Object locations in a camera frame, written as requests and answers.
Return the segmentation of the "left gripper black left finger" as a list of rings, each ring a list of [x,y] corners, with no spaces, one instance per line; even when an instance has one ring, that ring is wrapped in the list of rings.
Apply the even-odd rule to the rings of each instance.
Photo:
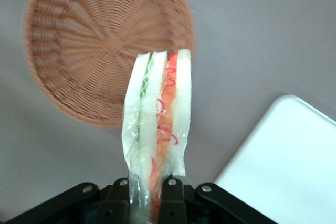
[[[100,189],[81,183],[6,221],[6,223],[129,223],[126,178]]]

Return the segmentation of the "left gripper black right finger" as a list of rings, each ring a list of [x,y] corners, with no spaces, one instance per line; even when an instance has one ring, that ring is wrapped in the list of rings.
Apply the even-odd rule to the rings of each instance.
[[[162,183],[159,223],[274,223],[214,183],[193,188],[177,177]]]

